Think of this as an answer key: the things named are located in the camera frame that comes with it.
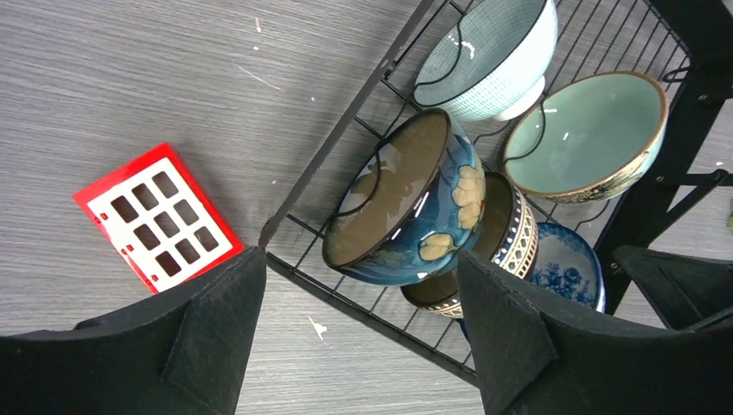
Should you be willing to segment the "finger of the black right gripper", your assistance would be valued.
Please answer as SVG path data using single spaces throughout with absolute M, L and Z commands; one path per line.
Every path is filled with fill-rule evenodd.
M 732 263 L 634 246 L 613 259 L 664 325 L 677 331 L 732 327 Z

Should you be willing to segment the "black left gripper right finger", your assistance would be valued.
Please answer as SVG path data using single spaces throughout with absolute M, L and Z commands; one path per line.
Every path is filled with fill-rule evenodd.
M 731 413 L 731 310 L 658 329 L 542 290 L 472 252 L 457 271 L 485 413 Z

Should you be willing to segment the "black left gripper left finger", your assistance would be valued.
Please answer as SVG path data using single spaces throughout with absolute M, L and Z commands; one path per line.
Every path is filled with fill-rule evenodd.
M 251 247 L 65 331 L 1 340 L 4 414 L 232 414 L 266 283 Z

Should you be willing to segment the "white blue floral bowl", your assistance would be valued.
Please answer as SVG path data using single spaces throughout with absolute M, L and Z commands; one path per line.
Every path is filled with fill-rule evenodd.
M 529 281 L 598 312 L 606 309 L 602 267 L 593 248 L 578 233 L 540 222 L 538 258 Z

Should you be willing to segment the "black wire dish rack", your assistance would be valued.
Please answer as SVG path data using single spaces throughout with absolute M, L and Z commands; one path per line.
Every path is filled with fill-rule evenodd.
M 303 181 L 298 201 L 290 206 L 287 215 L 276 214 L 277 229 L 265 225 L 268 244 L 268 265 L 277 273 L 304 288 L 308 293 L 336 308 L 343 314 L 363 323 L 375 332 L 390 338 L 400 346 L 472 386 L 478 385 L 468 341 L 460 333 L 459 323 L 448 317 L 419 310 L 403 298 L 397 286 L 378 286 L 342 276 L 327 267 L 322 260 L 323 231 L 328 218 L 340 204 L 344 191 L 355 178 L 356 168 L 372 155 L 373 148 L 406 119 L 421 111 L 412 100 L 414 76 L 430 54 L 434 44 L 455 26 L 464 12 L 480 1 L 422 1 L 430 3 L 419 22 L 406 23 L 411 36 L 377 82 L 370 75 L 365 92 L 358 94 L 356 104 L 349 105 L 335 132 L 329 134 L 326 156 L 318 150 L 317 160 L 323 164 L 314 172 L 308 187 Z M 629 70 L 643 72 L 665 83 L 670 97 L 672 114 L 684 112 L 691 118 L 692 104 L 680 97 L 686 84 L 682 79 L 690 65 L 686 46 L 668 26 L 665 17 L 648 1 L 555 1 L 558 13 L 558 43 L 545 74 L 545 91 L 555 92 L 561 86 L 592 74 Z M 695 144 L 694 160 L 684 173 L 709 175 L 725 169 L 730 175 L 715 189 L 700 199 L 697 185 L 680 185 L 665 211 L 677 206 L 691 210 L 675 219 L 665 232 L 655 237 L 652 249 L 664 252 L 689 253 L 704 259 L 732 260 L 732 228 L 724 222 L 732 202 L 732 100 L 721 108 L 710 110 L 703 101 L 695 104 L 695 114 L 704 110 L 699 123 L 683 131 L 689 132 L 685 145 Z M 485 120 L 463 123 L 474 146 L 481 153 L 486 171 L 499 171 L 503 144 L 514 127 L 514 121 Z M 683 173 L 682 167 L 665 168 L 667 173 Z M 593 247 L 606 249 L 610 238 L 619 235 L 622 222 L 627 218 L 625 208 L 630 202 L 625 195 L 607 201 L 578 204 L 557 204 L 539 196 L 526 196 L 534 217 L 539 222 L 551 221 L 568 227 Z M 618 246 L 621 240 L 614 239 Z M 642 322 L 655 321 L 650 306 L 642 305 L 641 294 L 631 288 L 621 296 L 620 285 L 611 284 L 610 309 L 617 316 L 639 317 Z

